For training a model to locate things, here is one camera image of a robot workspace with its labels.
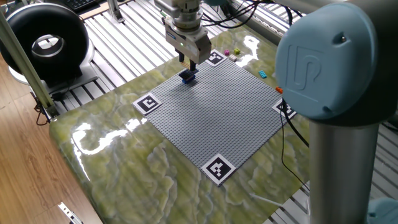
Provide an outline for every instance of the metal rod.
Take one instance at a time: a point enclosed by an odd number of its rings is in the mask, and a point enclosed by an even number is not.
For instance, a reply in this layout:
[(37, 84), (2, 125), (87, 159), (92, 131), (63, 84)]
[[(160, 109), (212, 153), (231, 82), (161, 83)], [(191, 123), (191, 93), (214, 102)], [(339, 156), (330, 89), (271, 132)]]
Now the metal rod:
[(379, 125), (310, 122), (311, 224), (364, 224)]
[(109, 13), (113, 17), (114, 20), (118, 22), (124, 22), (124, 18), (122, 14), (120, 13), (119, 10), (119, 4), (117, 0), (108, 0), (108, 6), (109, 6)]
[(35, 95), (43, 107), (46, 109), (49, 107), (55, 108), (53, 106), (54, 102), (52, 101), (50, 95), (46, 92), (33, 65), (29, 61), (24, 49), (21, 47), (17, 37), (2, 13), (0, 13), (0, 39), (6, 46), (15, 63), (18, 65), (22, 74), (26, 77), (26, 80), (29, 82), (29, 85), (32, 87)]

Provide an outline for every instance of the black cable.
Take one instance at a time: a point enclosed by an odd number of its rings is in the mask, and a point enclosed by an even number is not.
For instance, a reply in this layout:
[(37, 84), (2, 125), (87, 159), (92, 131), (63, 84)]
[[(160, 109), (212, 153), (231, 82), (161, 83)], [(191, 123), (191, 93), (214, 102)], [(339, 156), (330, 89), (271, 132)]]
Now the black cable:
[(293, 24), (292, 11), (287, 6), (284, 6), (284, 8), (286, 9), (287, 17), (289, 18), (289, 26), (292, 26), (292, 24)]
[(244, 8), (242, 8), (242, 9), (236, 11), (234, 16), (226, 17), (225, 19), (222, 19), (222, 20), (220, 20), (220, 21), (215, 21), (214, 19), (212, 19), (210, 16), (208, 16), (208, 15), (204, 12), (203, 15), (204, 15), (207, 19), (202, 18), (202, 20), (208, 21), (208, 22), (214, 22), (214, 23), (215, 23), (214, 25), (218, 25), (218, 24), (220, 24), (220, 23), (227, 22), (227, 21), (231, 21), (231, 20), (233, 20), (233, 19), (236, 19), (236, 18), (239, 17), (239, 16), (244, 15), (245, 13), (249, 12), (249, 11), (254, 7), (254, 5), (255, 5), (255, 4), (250, 4), (250, 5), (248, 5), (248, 6), (244, 7)]
[[(257, 9), (258, 5), (263, 4), (263, 3), (269, 3), (269, 4), (274, 4), (274, 1), (271, 0), (262, 0), (262, 1), (254, 1), (254, 0), (247, 0), (249, 2), (251, 2), (248, 6), (241, 8), (241, 6), (243, 5), (244, 2), (241, 3), (241, 5), (238, 7), (238, 9), (236, 10), (236, 12), (234, 13), (233, 16), (227, 16), (226, 19), (222, 19), (220, 21), (215, 21), (214, 19), (212, 19), (210, 16), (208, 16), (205, 12), (203, 13), (205, 18), (202, 18), (203, 21), (207, 21), (207, 22), (212, 22), (212, 24), (207, 24), (204, 26), (220, 26), (226, 29), (232, 29), (232, 28), (237, 28), (240, 26), (245, 25), (247, 22), (249, 22), (249, 20), (252, 18), (252, 16), (254, 15), (254, 11)], [(248, 19), (246, 19), (245, 21), (243, 21), (241, 24), (236, 25), (236, 26), (226, 26), (226, 25), (222, 25), (222, 23), (224, 22), (228, 22), (231, 21), (233, 19), (237, 19), (240, 16), (243, 16), (244, 14), (248, 13), (249, 11), (252, 10), (252, 13), (250, 14), (250, 16), (248, 17)]]
[(237, 17), (242, 16), (243, 14), (245, 14), (245, 13), (247, 13), (247, 12), (253, 10), (252, 13), (250, 14), (250, 16), (248, 17), (248, 19), (246, 19), (245, 21), (243, 21), (242, 23), (240, 23), (240, 24), (238, 24), (238, 25), (235, 25), (235, 26), (225, 26), (225, 25), (222, 25), (222, 24), (221, 24), (221, 23), (223, 23), (223, 22), (226, 22), (226, 21), (230, 21), (230, 20), (232, 20), (232, 19), (235, 19), (235, 18), (230, 18), (230, 19), (224, 20), (224, 21), (222, 21), (222, 22), (221, 22), (221, 21), (217, 21), (217, 22), (215, 22), (214, 24), (207, 24), (207, 25), (204, 25), (204, 26), (206, 27), (206, 26), (219, 25), (220, 27), (223, 27), (223, 28), (226, 28), (226, 29), (234, 29), (234, 28), (241, 27), (241, 26), (243, 26), (243, 25), (245, 25), (246, 23), (249, 22), (249, 20), (252, 18), (252, 16), (254, 15), (254, 13), (255, 13), (255, 11), (256, 11), (256, 8), (257, 8), (257, 4), (251, 6), (251, 8), (247, 9), (246, 11), (244, 11), (243, 13), (241, 13), (240, 15), (238, 15)]
[(299, 133), (299, 131), (295, 128), (295, 126), (292, 124), (288, 114), (287, 114), (287, 104), (286, 101), (282, 98), (282, 112), (285, 114), (286, 121), (290, 125), (290, 127), (293, 129), (294, 133), (301, 139), (301, 141), (307, 146), (310, 147), (309, 143), (304, 139), (304, 137)]
[[(281, 108), (283, 111), (286, 111), (286, 104), (284, 104), (284, 105), (282, 105), (283, 106), (283, 108)], [(288, 167), (287, 167), (287, 165), (285, 164), (285, 162), (284, 162), (284, 154), (285, 154), (285, 129), (284, 129), (284, 121), (283, 121), (283, 119), (282, 119), (282, 110), (280, 110), (280, 112), (279, 112), (279, 116), (280, 116), (280, 123), (282, 124), (282, 156), (281, 156), (281, 160), (282, 160), (282, 164), (284, 165), (284, 167), (291, 173), (291, 174), (293, 174), (296, 178), (297, 178), (297, 180), (298, 181), (300, 181), (300, 183), (302, 183), (303, 184), (303, 186), (308, 190), (308, 191), (310, 191), (310, 188), (292, 171), (292, 170), (290, 170)]]

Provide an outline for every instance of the gray lego baseplate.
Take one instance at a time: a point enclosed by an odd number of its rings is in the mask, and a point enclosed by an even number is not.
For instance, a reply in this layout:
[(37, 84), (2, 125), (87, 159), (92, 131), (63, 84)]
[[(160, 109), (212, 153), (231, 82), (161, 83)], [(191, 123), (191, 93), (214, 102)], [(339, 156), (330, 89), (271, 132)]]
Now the gray lego baseplate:
[(281, 128), (282, 95), (231, 60), (197, 70), (189, 84), (178, 73), (154, 88), (146, 118), (220, 186)]

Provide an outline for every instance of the cyan lego brick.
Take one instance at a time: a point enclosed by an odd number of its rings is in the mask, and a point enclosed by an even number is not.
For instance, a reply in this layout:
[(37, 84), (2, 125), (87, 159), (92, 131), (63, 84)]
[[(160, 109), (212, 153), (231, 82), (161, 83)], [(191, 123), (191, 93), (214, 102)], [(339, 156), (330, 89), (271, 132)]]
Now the cyan lego brick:
[(260, 74), (261, 78), (267, 78), (267, 74), (263, 70), (261, 70), (259, 72), (259, 74)]

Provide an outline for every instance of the table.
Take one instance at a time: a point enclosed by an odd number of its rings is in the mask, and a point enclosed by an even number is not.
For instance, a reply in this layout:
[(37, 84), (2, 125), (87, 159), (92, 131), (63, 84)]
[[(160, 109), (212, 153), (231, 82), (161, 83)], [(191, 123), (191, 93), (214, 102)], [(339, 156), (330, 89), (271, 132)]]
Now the table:
[[(246, 26), (211, 42), (220, 52), (239, 48), (237, 64), (276, 87), (275, 45)], [(281, 163), (281, 130), (217, 187), (131, 105), (182, 69), (174, 58), (56, 117), (52, 139), (105, 223), (263, 223), (278, 207), (251, 193), (284, 203), (301, 186)], [(293, 124), (309, 138), (305, 118)], [(306, 182), (309, 150), (289, 126), (284, 147), (285, 163)]]

